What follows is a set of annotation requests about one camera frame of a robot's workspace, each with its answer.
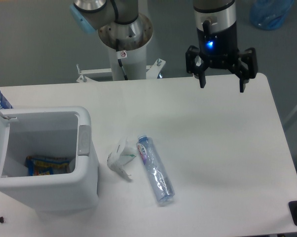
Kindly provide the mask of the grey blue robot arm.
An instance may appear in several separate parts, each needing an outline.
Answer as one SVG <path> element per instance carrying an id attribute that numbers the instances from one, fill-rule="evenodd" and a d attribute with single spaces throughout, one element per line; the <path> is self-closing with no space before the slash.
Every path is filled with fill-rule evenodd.
<path id="1" fill-rule="evenodd" d="M 185 53 L 186 71 L 201 87 L 208 68 L 228 70 L 239 78 L 240 91 L 256 77 L 256 50 L 237 45 L 236 3 L 233 0 L 195 0 L 198 46 Z M 139 12 L 136 0 L 75 0 L 70 11 L 87 33 L 97 32 L 110 55 L 114 80 L 147 79 L 146 46 L 152 39 L 151 21 Z"/>

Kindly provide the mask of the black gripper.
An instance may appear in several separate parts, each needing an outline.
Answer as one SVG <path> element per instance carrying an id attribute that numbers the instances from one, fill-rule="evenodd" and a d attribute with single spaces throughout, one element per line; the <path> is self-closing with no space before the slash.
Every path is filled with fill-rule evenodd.
<path id="1" fill-rule="evenodd" d="M 243 93 L 246 84 L 258 73 L 256 49 L 250 47 L 245 51 L 238 51 L 237 23 L 215 32 L 211 21 L 206 19 L 201 28 L 197 31 L 200 50 L 190 45 L 186 51 L 186 72 L 199 79 L 200 87 L 204 88 L 205 71 L 209 67 L 213 69 L 229 67 L 229 71 L 239 78 L 240 93 Z M 202 59 L 199 66 L 195 61 L 198 56 Z"/>

